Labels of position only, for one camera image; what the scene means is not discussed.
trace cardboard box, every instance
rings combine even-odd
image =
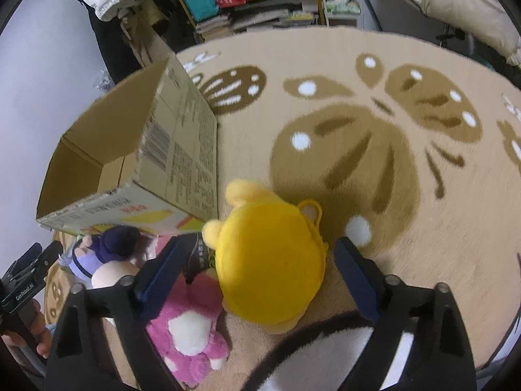
[[[36,211],[78,234],[200,230],[217,217],[217,121],[172,55],[97,100],[62,136]]]
[[[172,49],[149,25],[143,13],[127,16],[121,21],[120,27],[141,67],[149,67],[172,53]]]

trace human hand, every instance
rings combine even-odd
[[[35,312],[37,312],[37,315],[29,330],[35,336],[36,342],[38,342],[36,351],[43,358],[47,359],[49,357],[51,343],[50,331],[45,327],[45,318],[40,312],[40,303],[38,303],[36,300],[32,300],[32,304],[35,307]],[[27,345],[25,340],[20,335],[11,331],[6,331],[5,335],[2,335],[2,338],[6,345],[10,347],[25,347]]]

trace pink plush bear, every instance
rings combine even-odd
[[[177,381],[195,387],[230,355],[228,344],[215,330],[221,311],[222,293],[214,269],[199,273],[191,284],[179,275],[160,315],[147,325]]]

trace winnie the pooh plush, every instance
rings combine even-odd
[[[270,333],[285,333],[324,279],[328,246],[318,231],[320,205],[295,206],[244,180],[228,184],[226,201],[233,208],[228,219],[203,227],[203,240],[215,250],[223,307]]]

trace beige rug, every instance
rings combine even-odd
[[[330,244],[347,234],[384,273],[415,286],[447,282],[476,367],[487,363],[521,301],[519,90],[455,53],[351,28],[243,34],[178,58],[219,114],[223,217],[233,178],[267,184],[294,203],[320,201]],[[269,385],[273,372],[258,367],[280,367],[289,353],[277,352],[301,349],[296,337],[306,334],[309,344],[311,329],[324,337],[338,330],[333,323],[364,326],[336,316],[353,309],[330,257],[292,333],[270,336],[227,315],[231,357],[199,389],[240,390],[250,375],[246,389],[298,389]]]

